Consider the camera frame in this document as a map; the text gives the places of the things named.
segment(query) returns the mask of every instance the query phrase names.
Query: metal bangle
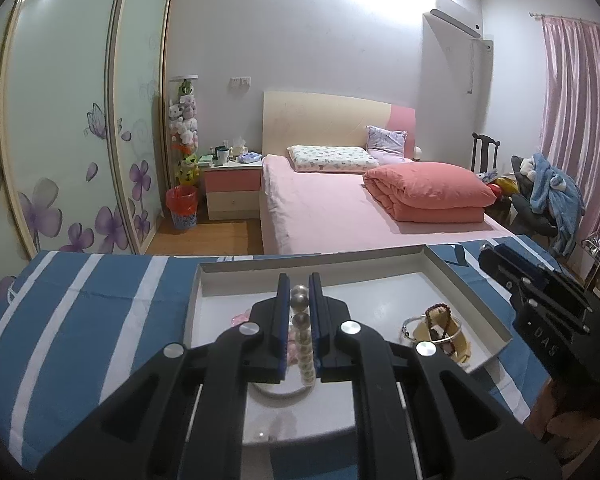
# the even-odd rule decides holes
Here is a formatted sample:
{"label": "metal bangle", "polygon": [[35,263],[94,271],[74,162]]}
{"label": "metal bangle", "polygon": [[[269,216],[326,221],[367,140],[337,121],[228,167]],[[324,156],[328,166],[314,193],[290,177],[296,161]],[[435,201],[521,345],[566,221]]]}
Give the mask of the metal bangle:
{"label": "metal bangle", "polygon": [[[407,329],[407,327],[410,323],[413,323],[414,321],[419,321],[421,319],[425,319],[426,317],[427,317],[426,314],[422,314],[422,316],[415,316],[415,317],[410,317],[409,319],[406,319],[402,324],[402,329],[400,330],[400,332],[402,333],[402,336],[405,339],[408,339],[409,341],[411,341],[413,343],[419,342],[416,338],[412,337],[409,334],[409,330]],[[432,341],[433,344],[439,345],[439,344],[449,343],[449,342],[453,341],[456,337],[458,337],[458,335],[462,332],[462,321],[460,321],[455,316],[451,316],[451,319],[458,326],[458,330],[456,331],[456,333],[453,335],[447,336],[444,339],[437,339],[436,341]]]}

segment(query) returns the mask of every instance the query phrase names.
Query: wooden floor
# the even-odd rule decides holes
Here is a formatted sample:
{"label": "wooden floor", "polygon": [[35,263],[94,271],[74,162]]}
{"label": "wooden floor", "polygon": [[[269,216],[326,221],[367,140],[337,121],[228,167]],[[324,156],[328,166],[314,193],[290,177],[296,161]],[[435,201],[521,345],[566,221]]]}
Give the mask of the wooden floor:
{"label": "wooden floor", "polygon": [[170,256],[239,256],[264,254],[260,220],[210,221],[206,204],[198,209],[198,225],[179,231],[167,216],[146,254]]}

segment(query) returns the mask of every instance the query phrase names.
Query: drawer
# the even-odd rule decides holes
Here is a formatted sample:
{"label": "drawer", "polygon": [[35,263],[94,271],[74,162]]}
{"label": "drawer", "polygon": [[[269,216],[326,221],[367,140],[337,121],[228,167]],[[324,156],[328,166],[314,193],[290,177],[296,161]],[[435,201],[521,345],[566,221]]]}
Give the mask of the drawer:
{"label": "drawer", "polygon": [[225,191],[206,194],[210,220],[260,217],[259,191]]}
{"label": "drawer", "polygon": [[260,168],[256,170],[211,170],[205,171],[207,193],[260,190]]}

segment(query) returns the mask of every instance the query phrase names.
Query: red trash bin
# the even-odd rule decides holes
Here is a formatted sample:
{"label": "red trash bin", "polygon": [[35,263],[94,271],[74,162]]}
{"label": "red trash bin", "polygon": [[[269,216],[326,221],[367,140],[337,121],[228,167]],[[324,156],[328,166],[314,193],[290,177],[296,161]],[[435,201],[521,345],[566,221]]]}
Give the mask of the red trash bin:
{"label": "red trash bin", "polygon": [[167,191],[167,207],[176,229],[186,230],[198,223],[198,188],[176,186]]}

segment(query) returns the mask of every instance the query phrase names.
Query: pink bedsheet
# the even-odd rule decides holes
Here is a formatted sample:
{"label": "pink bedsheet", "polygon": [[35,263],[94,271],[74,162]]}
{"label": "pink bedsheet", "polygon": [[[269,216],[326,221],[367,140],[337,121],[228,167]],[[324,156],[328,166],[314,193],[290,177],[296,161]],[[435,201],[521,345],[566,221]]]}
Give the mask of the pink bedsheet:
{"label": "pink bedsheet", "polygon": [[284,156],[264,159],[260,202],[267,254],[337,253],[511,236],[482,223],[396,222],[365,189],[361,174],[296,173]]}

